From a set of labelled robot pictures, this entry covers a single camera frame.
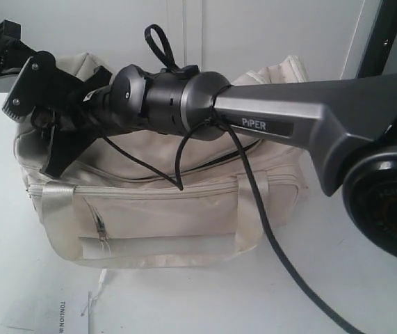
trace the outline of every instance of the white table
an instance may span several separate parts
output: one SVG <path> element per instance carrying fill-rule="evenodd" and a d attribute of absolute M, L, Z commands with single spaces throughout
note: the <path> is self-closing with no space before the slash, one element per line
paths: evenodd
<path fill-rule="evenodd" d="M 13 157 L 15 124 L 1 112 L 4 98 L 0 94 L 0 333 L 32 333 L 2 324 L 12 305 L 87 294 L 100 271 L 52 251 Z M 397 333 L 397 259 L 349 221 L 339 192 L 324 197 L 308 157 L 303 164 L 311 196 L 276 229 L 279 242 L 348 321 L 365 333 Z M 266 240 L 212 267 L 110 272 L 92 322 L 92 333 L 342 333 L 296 287 Z"/>

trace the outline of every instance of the cream handbag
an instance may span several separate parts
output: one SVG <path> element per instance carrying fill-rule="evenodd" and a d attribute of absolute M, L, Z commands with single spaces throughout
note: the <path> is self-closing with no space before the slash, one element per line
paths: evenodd
<path fill-rule="evenodd" d="M 82 80 L 103 63 L 89 54 L 58 60 Z M 248 72 L 234 85 L 307 80 L 295 56 Z M 239 136 L 250 159 L 274 227 L 289 220 L 306 189 L 301 150 Z M 133 156 L 174 174 L 181 138 L 135 132 L 112 140 Z M 253 249 L 263 234 L 257 206 L 229 135 L 214 142 L 190 140 L 181 171 L 184 191 L 124 158 L 103 140 L 91 145 L 59 180 L 39 173 L 47 148 L 29 124 L 21 124 L 15 156 L 53 249 L 89 267 L 202 266 Z"/>

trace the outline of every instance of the bag handle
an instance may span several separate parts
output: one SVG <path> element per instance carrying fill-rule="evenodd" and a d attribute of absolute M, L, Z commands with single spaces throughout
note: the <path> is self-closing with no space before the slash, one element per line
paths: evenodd
<path fill-rule="evenodd" d="M 268 200 L 269 188 L 266 172 L 254 174 L 261 197 Z M 218 255 L 162 254 L 144 256 L 115 256 L 100 259 L 83 257 L 83 245 L 78 237 L 79 222 L 74 213 L 75 186 L 48 182 L 42 191 L 42 224 L 50 244 L 63 259 L 87 267 L 97 268 L 160 268 L 205 266 L 230 260 L 253 249 L 263 235 L 263 228 L 255 205 L 254 196 L 245 175 L 238 176 L 237 226 L 235 249 Z"/>

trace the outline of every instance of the robotic arm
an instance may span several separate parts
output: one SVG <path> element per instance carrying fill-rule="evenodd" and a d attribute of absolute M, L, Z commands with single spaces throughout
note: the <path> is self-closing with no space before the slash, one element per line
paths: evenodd
<path fill-rule="evenodd" d="M 343 185 L 351 219 L 397 256 L 397 74 L 236 87 L 217 72 L 176 66 L 158 26 L 145 37 L 166 68 L 153 74 L 129 65 L 112 84 L 103 67 L 82 82 L 48 52 L 29 54 L 3 110 L 42 132 L 49 147 L 42 173 L 60 177 L 101 134 L 186 136 L 208 122 L 192 137 L 212 141 L 224 133 L 212 120 L 224 120 L 235 132 L 306 149 L 323 192 L 331 196 Z"/>

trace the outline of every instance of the black strap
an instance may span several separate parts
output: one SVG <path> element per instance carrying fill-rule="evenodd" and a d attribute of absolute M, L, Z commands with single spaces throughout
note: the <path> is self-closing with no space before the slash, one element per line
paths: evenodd
<path fill-rule="evenodd" d="M 163 51 L 160 50 L 158 45 L 156 45 L 153 37 L 152 30 L 155 30 L 158 35 L 161 45 L 163 45 Z M 164 33 L 164 30 L 158 24 L 151 24 L 144 30 L 144 38 L 150 49 L 154 52 L 155 56 L 169 69 L 178 70 L 179 67 L 175 63 L 175 58 L 173 56 L 172 48 L 170 47 L 169 40 Z"/>

